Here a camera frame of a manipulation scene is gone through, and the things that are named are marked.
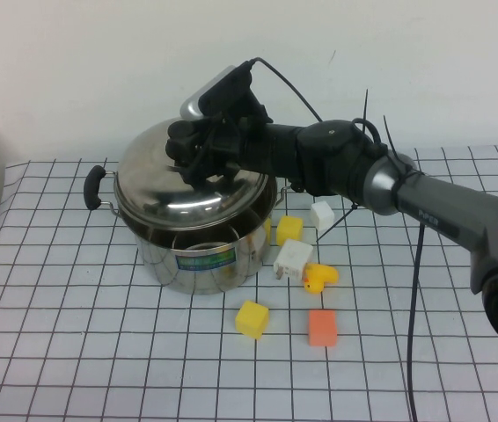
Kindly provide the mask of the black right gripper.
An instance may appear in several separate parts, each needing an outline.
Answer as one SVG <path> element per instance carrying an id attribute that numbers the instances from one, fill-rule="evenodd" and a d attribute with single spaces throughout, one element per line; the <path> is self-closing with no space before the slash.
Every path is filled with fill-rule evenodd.
<path id="1" fill-rule="evenodd" d="M 172 139 L 205 135 L 204 158 L 179 161 L 179 174 L 191 187 L 202 188 L 213 177 L 234 179 L 240 172 L 243 136 L 232 119 L 177 120 L 167 128 L 167 134 Z"/>

